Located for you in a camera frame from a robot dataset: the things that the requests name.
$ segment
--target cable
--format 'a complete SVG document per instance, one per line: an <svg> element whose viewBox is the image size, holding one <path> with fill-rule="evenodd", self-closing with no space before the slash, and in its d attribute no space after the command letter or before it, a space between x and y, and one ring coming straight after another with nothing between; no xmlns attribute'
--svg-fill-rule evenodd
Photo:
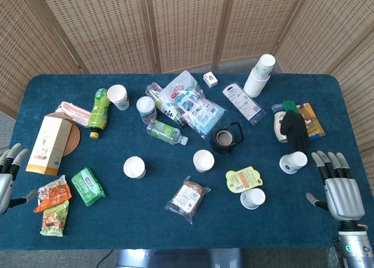
<svg viewBox="0 0 374 268"><path fill-rule="evenodd" d="M113 249L111 249L108 254L106 256L104 256L102 258L102 260L100 260L100 262L98 263L98 265L96 266L96 268L99 268L100 264L113 252Z"/></svg>

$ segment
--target robotic hand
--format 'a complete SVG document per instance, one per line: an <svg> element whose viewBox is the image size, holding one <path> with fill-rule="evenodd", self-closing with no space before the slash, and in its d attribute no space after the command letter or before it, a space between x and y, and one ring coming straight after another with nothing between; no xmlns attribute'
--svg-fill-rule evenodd
<svg viewBox="0 0 374 268"><path fill-rule="evenodd" d="M324 184L327 203L310 193L306 197L312 205L329 211L340 221L339 238L333 239L342 267L374 268L374 255L366 225L358 221L365 215L362 199L355 179L342 153L328 156L322 151L311 154Z"/></svg>
<svg viewBox="0 0 374 268"><path fill-rule="evenodd" d="M8 208L29 202L37 195L37 190L32 190L25 197L11 199L18 170L28 152L28 149L24 149L17 155L20 147L21 144L15 144L0 156L0 215L5 214Z"/></svg>

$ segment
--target black glove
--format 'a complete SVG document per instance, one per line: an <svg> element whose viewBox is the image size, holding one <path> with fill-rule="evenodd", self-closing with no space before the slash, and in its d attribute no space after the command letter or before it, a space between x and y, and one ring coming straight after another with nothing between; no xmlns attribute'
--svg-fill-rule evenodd
<svg viewBox="0 0 374 268"><path fill-rule="evenodd" d="M289 110L280 125L280 133L287 136L287 142L294 151L301 151L306 154L310 144L308 132L303 116Z"/></svg>

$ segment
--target plastic bottle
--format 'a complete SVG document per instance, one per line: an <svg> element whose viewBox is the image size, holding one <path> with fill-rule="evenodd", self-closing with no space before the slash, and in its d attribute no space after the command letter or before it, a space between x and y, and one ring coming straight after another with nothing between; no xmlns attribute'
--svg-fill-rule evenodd
<svg viewBox="0 0 374 268"><path fill-rule="evenodd" d="M286 115L283 104L277 104L271 106L271 110L274 113L274 133L276 138L280 142L287 142L287 136L281 134L281 124L284 116Z"/></svg>
<svg viewBox="0 0 374 268"><path fill-rule="evenodd" d="M182 136L179 129L173 128L158 120L151 121L151 123L147 126L147 133L163 141L166 141L171 145L186 145L188 141L188 137Z"/></svg>
<svg viewBox="0 0 374 268"><path fill-rule="evenodd" d="M106 96L107 89L101 88L95 94L95 103L88 120L88 127L91 129L89 136L99 138L99 133L105 129L108 119L108 108L110 100Z"/></svg>
<svg viewBox="0 0 374 268"><path fill-rule="evenodd" d="M152 82L147 86L146 95L155 101L156 107L171 120L175 121L180 127L187 125L186 120L182 117L183 111L178 107L173 107L171 103L163 102L159 98L162 87L156 82Z"/></svg>

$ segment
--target orange snack bag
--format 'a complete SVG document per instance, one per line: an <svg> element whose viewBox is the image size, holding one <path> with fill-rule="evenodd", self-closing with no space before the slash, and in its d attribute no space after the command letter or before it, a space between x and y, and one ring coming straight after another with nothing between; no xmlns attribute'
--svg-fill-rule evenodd
<svg viewBox="0 0 374 268"><path fill-rule="evenodd" d="M34 209L34 213L40 213L71 198L70 188L66 183L65 175L39 188L37 194L39 205Z"/></svg>

